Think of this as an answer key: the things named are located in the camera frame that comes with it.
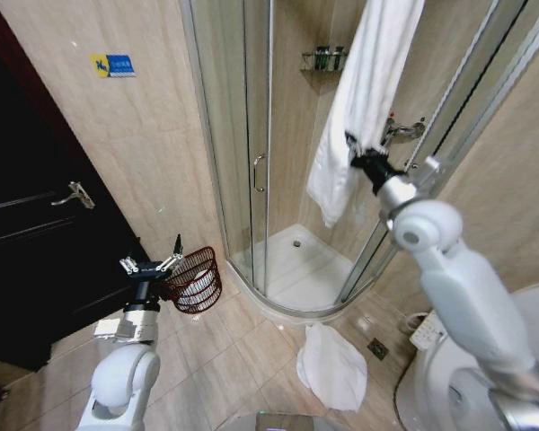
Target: hanging towel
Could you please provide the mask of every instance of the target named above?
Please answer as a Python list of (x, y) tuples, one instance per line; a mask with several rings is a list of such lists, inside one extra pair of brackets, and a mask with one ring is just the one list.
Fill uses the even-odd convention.
[[(307, 193), (332, 227), (343, 214), (360, 172), (354, 155), (380, 146), (423, 0), (367, 0), (323, 128)], [(353, 136), (348, 145), (346, 132)]]

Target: red wicker basket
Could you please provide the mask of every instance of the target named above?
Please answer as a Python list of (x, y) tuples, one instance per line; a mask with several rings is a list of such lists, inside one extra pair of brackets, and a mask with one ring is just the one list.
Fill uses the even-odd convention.
[(222, 280), (216, 264), (216, 254), (204, 247), (185, 257), (184, 262), (161, 283), (164, 300), (187, 314), (204, 312), (222, 294)]

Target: shower enclosure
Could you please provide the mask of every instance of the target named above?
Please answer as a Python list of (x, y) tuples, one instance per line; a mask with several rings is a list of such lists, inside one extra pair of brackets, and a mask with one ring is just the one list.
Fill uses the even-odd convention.
[[(468, 145), (461, 132), (485, 99), (472, 100), (472, 116), (460, 114), (472, 106), (524, 3), (426, 2), (392, 116), (427, 129), (420, 139), (393, 140), (394, 165), (415, 170), (429, 154), (447, 156)], [(395, 254), (365, 175), (332, 229), (305, 192), (342, 61), (322, 67), (318, 56), (304, 53), (348, 52), (364, 5), (181, 0), (226, 256), (260, 301), (291, 316), (337, 312)]]

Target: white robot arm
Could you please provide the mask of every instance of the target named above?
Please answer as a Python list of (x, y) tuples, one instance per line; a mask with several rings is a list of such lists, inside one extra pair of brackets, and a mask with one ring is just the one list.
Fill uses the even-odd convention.
[[(494, 383), (490, 399), (508, 429), (539, 429), (539, 363), (526, 325), (491, 264), (463, 242), (457, 210), (428, 199), (386, 155), (369, 150), (352, 165), (373, 182), (382, 218), (418, 263), (421, 287), (449, 335)], [(438, 163), (429, 158), (426, 167), (435, 171)]]
[(173, 255), (163, 262), (136, 263), (130, 257), (119, 262), (136, 282), (136, 295), (122, 319), (100, 321), (94, 331), (96, 338), (123, 346), (96, 367), (77, 431), (144, 431), (147, 401), (160, 372), (160, 357), (155, 353), (160, 306), (153, 283), (181, 265), (181, 252), (178, 235)]

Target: floor drain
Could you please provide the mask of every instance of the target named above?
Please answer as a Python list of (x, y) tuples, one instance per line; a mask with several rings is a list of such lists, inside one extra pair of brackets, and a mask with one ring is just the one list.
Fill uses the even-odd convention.
[(384, 360), (385, 355), (389, 352), (386, 346), (384, 346), (384, 343), (379, 341), (378, 339), (373, 339), (371, 343), (367, 346), (369, 350), (373, 352), (373, 354), (379, 359), (380, 361)]

